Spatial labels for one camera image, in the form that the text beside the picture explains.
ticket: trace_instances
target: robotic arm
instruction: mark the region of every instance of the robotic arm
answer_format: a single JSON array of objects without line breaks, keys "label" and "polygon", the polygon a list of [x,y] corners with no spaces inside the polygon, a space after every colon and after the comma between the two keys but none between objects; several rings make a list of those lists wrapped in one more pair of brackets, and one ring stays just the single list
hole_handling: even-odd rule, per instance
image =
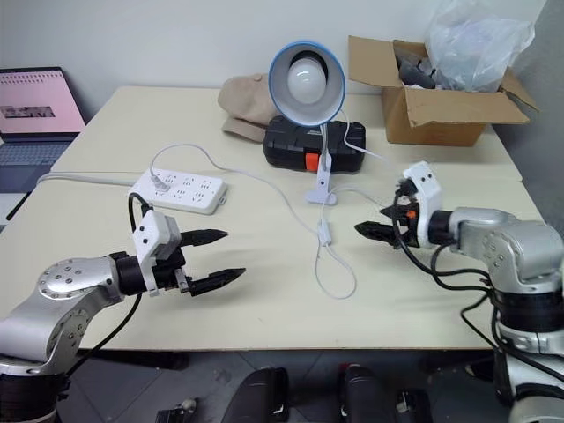
[{"label": "robotic arm", "polygon": [[72,258],[46,269],[31,296],[0,322],[0,421],[54,421],[57,396],[76,366],[80,341],[103,308],[161,289],[195,296],[238,278],[245,269],[199,280],[182,270],[181,247],[224,236],[213,229],[181,233],[173,218],[148,208],[133,234],[137,256]]},{"label": "robotic arm", "polygon": [[[399,204],[404,197],[409,203]],[[364,222],[355,228],[408,255],[409,247],[442,245],[484,263],[498,345],[495,385],[501,400],[513,405],[509,421],[564,421],[561,237],[543,222],[521,221],[504,211],[441,207],[441,188],[428,164],[420,162],[404,172],[394,204],[382,210],[394,225]],[[399,226],[407,230],[401,234]],[[433,268],[420,268],[439,276]]]}]

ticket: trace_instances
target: plastic bag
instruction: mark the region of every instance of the plastic bag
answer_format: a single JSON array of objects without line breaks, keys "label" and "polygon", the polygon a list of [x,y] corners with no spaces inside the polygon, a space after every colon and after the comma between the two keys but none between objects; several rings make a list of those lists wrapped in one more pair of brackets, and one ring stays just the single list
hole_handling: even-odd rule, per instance
[{"label": "plastic bag", "polygon": [[435,15],[425,45],[437,84],[494,93],[534,37],[531,22],[498,18],[478,0],[450,0]]}]

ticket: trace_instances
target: cardboard box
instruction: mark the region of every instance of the cardboard box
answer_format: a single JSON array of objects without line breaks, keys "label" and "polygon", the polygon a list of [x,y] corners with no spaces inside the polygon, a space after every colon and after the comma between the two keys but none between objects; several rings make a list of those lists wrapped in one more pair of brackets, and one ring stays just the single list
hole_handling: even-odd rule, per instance
[{"label": "cardboard box", "polygon": [[471,146],[488,123],[527,123],[508,94],[537,109],[534,99],[508,70],[497,93],[426,90],[404,86],[394,46],[427,57],[423,43],[349,36],[349,79],[382,88],[390,143]]}]

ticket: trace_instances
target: beige cap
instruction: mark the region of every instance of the beige cap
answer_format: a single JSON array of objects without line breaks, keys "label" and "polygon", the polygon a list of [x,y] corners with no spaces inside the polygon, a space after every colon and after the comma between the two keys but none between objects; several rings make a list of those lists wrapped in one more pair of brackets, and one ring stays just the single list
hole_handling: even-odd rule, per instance
[{"label": "beige cap", "polygon": [[258,143],[263,142],[265,127],[277,114],[265,73],[228,79],[219,92],[218,104],[231,116],[222,130]]}]

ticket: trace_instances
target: power strip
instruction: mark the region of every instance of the power strip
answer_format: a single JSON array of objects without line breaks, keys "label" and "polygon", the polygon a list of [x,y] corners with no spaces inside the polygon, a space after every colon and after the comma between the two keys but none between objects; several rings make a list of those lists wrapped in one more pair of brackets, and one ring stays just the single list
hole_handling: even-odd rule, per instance
[{"label": "power strip", "polygon": [[227,185],[222,179],[174,170],[157,168],[153,170],[170,186],[167,191],[159,191],[155,188],[148,169],[130,190],[137,192],[153,205],[186,212],[213,214],[218,205],[225,202]]}]

